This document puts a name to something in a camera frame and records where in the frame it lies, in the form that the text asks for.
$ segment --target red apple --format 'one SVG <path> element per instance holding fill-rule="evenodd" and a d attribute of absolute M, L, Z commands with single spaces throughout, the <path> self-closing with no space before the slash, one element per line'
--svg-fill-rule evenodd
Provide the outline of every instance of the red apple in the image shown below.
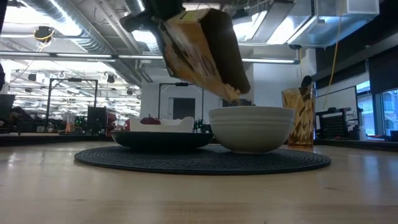
<path fill-rule="evenodd" d="M 140 121 L 141 124 L 161 124 L 157 118 L 153 118 L 150 116 L 147 118 L 142 118 Z"/>

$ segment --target black woven placemat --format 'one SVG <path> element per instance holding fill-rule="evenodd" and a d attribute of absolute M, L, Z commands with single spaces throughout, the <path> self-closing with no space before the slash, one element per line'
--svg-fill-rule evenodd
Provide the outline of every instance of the black woven placemat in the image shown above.
<path fill-rule="evenodd" d="M 113 169 L 188 175 L 253 175 L 319 169 L 330 164 L 327 156 L 278 149 L 267 154 L 234 154 L 221 146 L 186 153 L 139 152 L 128 147 L 101 147 L 75 154 L 89 165 Z"/>

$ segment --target door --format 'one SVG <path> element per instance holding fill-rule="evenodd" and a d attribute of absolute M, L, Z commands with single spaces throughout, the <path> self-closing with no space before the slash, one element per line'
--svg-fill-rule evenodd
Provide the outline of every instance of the door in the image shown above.
<path fill-rule="evenodd" d="M 195 118 L 195 99 L 174 98 L 173 119 L 184 119 L 186 117 Z"/>

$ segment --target table surface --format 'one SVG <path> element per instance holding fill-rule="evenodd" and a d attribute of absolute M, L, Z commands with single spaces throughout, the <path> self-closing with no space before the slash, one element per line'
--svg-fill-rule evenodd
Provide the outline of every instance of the table surface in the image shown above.
<path fill-rule="evenodd" d="M 113 142 L 0 147 L 6 223 L 398 223 L 398 154 L 317 146 L 327 168 L 291 174 L 145 174 L 80 164 Z"/>

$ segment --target black plate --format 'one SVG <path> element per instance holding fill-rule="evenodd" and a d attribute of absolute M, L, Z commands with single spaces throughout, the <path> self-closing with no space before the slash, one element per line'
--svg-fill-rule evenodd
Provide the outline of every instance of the black plate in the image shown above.
<path fill-rule="evenodd" d="M 213 138 L 209 133 L 154 133 L 134 131 L 112 131 L 112 138 L 122 146 L 151 151 L 171 149 L 196 149 L 206 146 Z"/>

